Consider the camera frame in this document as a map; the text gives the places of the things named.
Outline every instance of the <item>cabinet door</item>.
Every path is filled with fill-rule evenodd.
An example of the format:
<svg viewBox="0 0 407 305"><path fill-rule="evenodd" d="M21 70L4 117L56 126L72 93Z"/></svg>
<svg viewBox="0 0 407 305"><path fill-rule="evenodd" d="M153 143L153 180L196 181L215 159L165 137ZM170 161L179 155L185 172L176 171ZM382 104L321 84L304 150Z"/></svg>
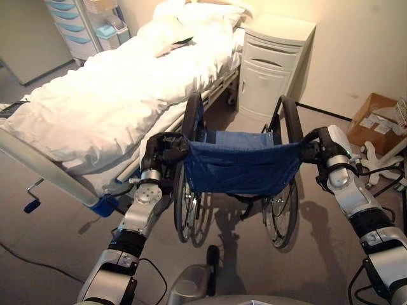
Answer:
<svg viewBox="0 0 407 305"><path fill-rule="evenodd" d="M270 119L279 97L287 93L290 74L244 61L240 71L239 110Z"/></svg>

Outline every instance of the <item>cabinet drawer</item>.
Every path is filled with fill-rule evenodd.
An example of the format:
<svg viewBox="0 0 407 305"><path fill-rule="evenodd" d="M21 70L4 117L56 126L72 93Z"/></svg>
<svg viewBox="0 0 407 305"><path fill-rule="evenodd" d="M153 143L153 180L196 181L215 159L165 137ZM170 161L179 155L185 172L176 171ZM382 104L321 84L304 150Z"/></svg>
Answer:
<svg viewBox="0 0 407 305"><path fill-rule="evenodd" d="M277 101L286 94L291 73L243 62L240 70L239 111L269 117Z"/></svg>
<svg viewBox="0 0 407 305"><path fill-rule="evenodd" d="M64 35L64 39L75 57L86 60L89 56L93 56L97 53L90 39L70 35Z"/></svg>
<svg viewBox="0 0 407 305"><path fill-rule="evenodd" d="M262 41L246 35L243 57L271 69L290 71L295 67L300 51L301 48Z"/></svg>
<svg viewBox="0 0 407 305"><path fill-rule="evenodd" d="M46 3L47 2L53 2L53 3L75 4L74 0L45 0L45 2Z"/></svg>
<svg viewBox="0 0 407 305"><path fill-rule="evenodd" d="M70 11L71 9L76 8L76 5L74 3L55 2L55 1L45 1L45 3L50 10Z"/></svg>
<svg viewBox="0 0 407 305"><path fill-rule="evenodd" d="M64 36L76 36L90 40L90 36L85 27L71 24L57 24L60 33Z"/></svg>
<svg viewBox="0 0 407 305"><path fill-rule="evenodd" d="M64 11L50 11L56 24L70 24L85 27L79 13L70 13Z"/></svg>

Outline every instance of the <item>wheelchair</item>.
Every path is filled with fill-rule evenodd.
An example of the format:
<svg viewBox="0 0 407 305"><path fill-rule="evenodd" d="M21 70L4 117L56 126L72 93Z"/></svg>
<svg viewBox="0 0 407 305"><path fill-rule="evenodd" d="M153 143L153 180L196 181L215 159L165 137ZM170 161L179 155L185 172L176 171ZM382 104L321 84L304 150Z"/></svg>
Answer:
<svg viewBox="0 0 407 305"><path fill-rule="evenodd" d="M288 144L282 145L280 119L287 126ZM295 101L281 96L271 122L261 133L213 132L206 129L199 93L192 94L181 133L190 152L175 169L174 222L179 240L186 243L200 218L204 193L226 193L247 210L261 200L263 223L275 248L286 247L298 217L295 175L300 167L298 143L303 138Z"/></svg>

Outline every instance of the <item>bedside cabinet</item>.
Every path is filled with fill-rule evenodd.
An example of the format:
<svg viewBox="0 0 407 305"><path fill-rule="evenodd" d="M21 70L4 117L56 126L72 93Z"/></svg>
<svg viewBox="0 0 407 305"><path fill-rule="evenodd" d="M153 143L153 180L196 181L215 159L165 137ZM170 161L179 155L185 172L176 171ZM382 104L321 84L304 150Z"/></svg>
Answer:
<svg viewBox="0 0 407 305"><path fill-rule="evenodd" d="M288 95L315 24L262 14L246 27L238 111L270 120L280 95Z"/></svg>

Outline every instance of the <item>cardboard box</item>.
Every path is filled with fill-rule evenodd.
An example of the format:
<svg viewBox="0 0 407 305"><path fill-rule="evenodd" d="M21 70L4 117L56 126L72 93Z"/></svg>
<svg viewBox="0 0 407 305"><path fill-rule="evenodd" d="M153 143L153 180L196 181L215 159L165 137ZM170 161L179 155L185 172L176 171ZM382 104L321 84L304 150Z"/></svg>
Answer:
<svg viewBox="0 0 407 305"><path fill-rule="evenodd" d="M350 124L349 142L362 146L370 141L378 154L389 152L406 136L396 121L396 104L396 100L372 93Z"/></svg>

